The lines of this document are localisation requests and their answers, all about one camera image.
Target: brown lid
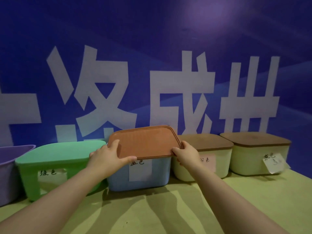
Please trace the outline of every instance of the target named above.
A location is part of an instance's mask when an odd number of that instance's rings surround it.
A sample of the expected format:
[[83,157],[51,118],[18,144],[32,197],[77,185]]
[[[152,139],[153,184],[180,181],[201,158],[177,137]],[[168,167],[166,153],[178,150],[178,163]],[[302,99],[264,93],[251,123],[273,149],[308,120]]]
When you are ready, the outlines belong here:
[[221,133],[220,136],[242,147],[265,147],[291,144],[291,141],[288,139],[263,132],[229,132]]
[[179,138],[188,142],[197,151],[231,149],[234,146],[231,141],[215,134],[179,135]]
[[136,156],[138,159],[169,157],[173,147],[181,147],[181,142],[170,126],[149,126],[112,133],[108,141],[119,139],[119,158]]

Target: plastic container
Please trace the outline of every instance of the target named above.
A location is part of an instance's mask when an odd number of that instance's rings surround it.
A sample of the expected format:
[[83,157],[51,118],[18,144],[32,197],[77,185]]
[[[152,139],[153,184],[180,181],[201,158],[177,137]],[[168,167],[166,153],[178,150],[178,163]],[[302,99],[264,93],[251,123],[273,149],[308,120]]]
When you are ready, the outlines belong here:
[[[226,177],[229,171],[231,153],[234,144],[215,134],[179,135],[181,141],[192,145],[201,157],[201,162],[220,178]],[[194,181],[190,173],[181,166],[177,157],[172,157],[174,175],[185,182]]]
[[27,197],[32,201],[38,200],[63,184],[86,167],[91,152],[105,144],[101,140],[52,143],[16,159]]
[[280,153],[284,160],[291,141],[262,132],[222,133],[220,136],[234,143],[230,169],[240,175],[270,174],[263,162],[265,155]]
[[136,156],[134,163],[122,167],[107,178],[109,189],[126,191],[164,186],[169,181],[172,147],[181,143],[169,126],[151,126],[122,130],[110,136],[108,147],[119,139],[119,158]]
[[23,187],[15,159],[34,149],[36,145],[0,147],[0,206],[11,203]]

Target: person's right arm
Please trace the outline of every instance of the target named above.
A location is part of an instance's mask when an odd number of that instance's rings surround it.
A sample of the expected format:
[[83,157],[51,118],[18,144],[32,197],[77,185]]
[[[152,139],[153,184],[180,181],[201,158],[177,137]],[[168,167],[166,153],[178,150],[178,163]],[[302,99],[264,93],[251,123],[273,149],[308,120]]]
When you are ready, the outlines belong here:
[[195,148],[182,144],[184,149],[172,151],[197,182],[225,234],[289,234],[204,167]]

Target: pink paper label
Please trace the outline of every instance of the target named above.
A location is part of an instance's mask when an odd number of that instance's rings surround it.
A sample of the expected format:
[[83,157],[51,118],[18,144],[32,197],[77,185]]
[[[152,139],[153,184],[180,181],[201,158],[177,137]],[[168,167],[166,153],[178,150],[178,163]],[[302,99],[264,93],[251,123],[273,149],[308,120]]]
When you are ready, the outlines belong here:
[[210,171],[216,172],[216,155],[213,153],[201,154],[200,161],[207,167]]

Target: yellow table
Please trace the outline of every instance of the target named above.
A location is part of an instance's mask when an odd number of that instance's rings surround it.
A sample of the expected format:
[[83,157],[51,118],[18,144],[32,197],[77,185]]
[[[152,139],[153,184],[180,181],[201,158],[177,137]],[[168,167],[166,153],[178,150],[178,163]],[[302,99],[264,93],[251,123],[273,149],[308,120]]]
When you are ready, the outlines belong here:
[[[229,174],[224,181],[290,233],[312,232],[312,179],[287,170],[275,176]],[[22,200],[0,208],[0,220],[27,205],[29,201]],[[198,185],[171,177],[165,187],[89,195],[62,233],[223,232]]]

